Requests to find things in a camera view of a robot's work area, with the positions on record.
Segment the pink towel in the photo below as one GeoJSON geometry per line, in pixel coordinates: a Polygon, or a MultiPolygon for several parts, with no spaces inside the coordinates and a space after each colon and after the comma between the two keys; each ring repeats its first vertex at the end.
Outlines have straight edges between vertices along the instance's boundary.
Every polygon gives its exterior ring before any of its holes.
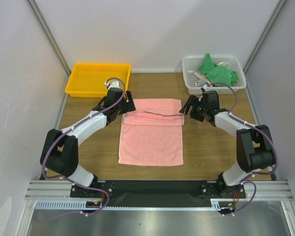
{"type": "Polygon", "coordinates": [[[135,99],[134,105],[135,111],[122,116],[118,162],[135,166],[182,165],[181,101],[135,99]]]}

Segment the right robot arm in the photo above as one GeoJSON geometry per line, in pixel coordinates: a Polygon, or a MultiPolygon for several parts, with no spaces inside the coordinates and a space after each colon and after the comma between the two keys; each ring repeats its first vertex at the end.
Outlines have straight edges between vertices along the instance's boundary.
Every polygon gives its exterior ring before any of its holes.
{"type": "Polygon", "coordinates": [[[203,91],[200,98],[190,95],[179,111],[194,120],[207,121],[236,139],[236,162],[221,173],[216,181],[214,194],[229,197],[239,185],[261,170],[276,166],[276,151],[266,125],[253,125],[220,108],[215,91],[203,91]]]}

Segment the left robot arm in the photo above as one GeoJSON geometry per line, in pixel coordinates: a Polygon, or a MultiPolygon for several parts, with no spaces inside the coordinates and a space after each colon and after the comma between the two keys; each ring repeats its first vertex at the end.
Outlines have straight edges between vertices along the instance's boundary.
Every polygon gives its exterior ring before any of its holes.
{"type": "Polygon", "coordinates": [[[51,129],[40,157],[44,178],[48,178],[45,169],[49,169],[81,187],[86,196],[96,195],[99,190],[98,177],[79,164],[79,146],[95,132],[108,126],[118,115],[135,110],[131,91],[110,88],[86,117],[65,129],[51,129]]]}

